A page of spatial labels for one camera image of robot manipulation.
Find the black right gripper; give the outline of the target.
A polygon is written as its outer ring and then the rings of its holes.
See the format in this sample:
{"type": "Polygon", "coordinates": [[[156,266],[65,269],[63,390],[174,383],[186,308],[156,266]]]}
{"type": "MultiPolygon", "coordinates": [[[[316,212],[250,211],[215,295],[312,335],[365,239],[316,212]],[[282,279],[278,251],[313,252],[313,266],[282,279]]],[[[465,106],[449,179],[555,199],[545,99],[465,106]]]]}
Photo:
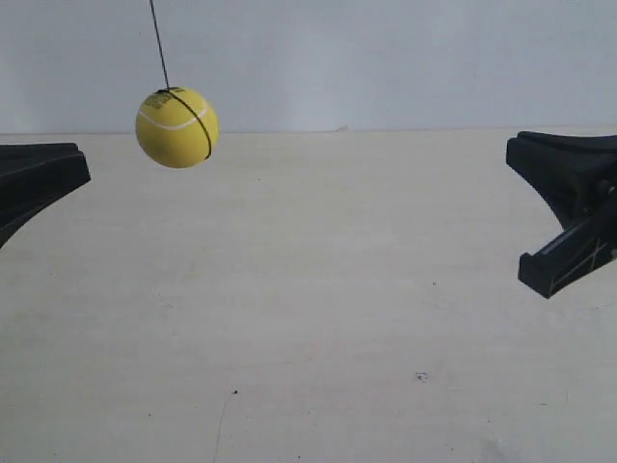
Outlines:
{"type": "Polygon", "coordinates": [[[518,279],[549,299],[616,259],[616,136],[523,130],[506,164],[541,196],[564,229],[519,259],[518,279]]]}

